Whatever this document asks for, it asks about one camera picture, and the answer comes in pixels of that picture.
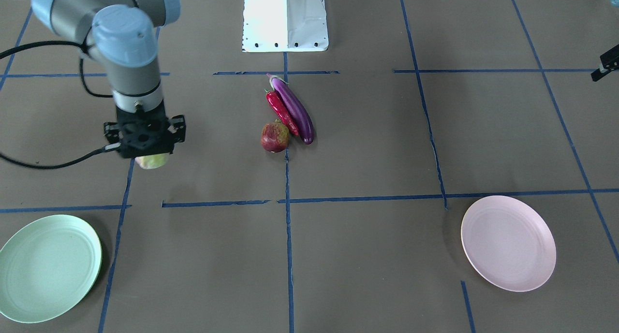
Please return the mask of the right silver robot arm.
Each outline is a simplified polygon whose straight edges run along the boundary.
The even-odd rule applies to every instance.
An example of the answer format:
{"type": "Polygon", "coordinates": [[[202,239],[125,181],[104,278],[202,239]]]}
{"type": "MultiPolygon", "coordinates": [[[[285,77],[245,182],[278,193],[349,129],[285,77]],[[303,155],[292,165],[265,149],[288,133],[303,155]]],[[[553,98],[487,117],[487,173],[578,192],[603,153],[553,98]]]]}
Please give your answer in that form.
{"type": "Polygon", "coordinates": [[[130,159],[172,153],[184,141],[183,116],[164,108],[155,29],[176,22],[180,0],[29,0],[34,16],[104,69],[115,122],[104,125],[113,150],[130,159]]]}

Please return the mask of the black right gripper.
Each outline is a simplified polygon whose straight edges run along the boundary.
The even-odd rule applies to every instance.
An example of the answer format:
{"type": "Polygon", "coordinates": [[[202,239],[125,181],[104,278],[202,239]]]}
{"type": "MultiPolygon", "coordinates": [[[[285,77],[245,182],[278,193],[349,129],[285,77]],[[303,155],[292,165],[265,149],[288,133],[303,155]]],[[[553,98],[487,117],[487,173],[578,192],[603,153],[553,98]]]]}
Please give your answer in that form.
{"type": "Polygon", "coordinates": [[[121,133],[119,155],[124,159],[171,153],[171,133],[165,108],[126,112],[116,109],[121,133]]]}

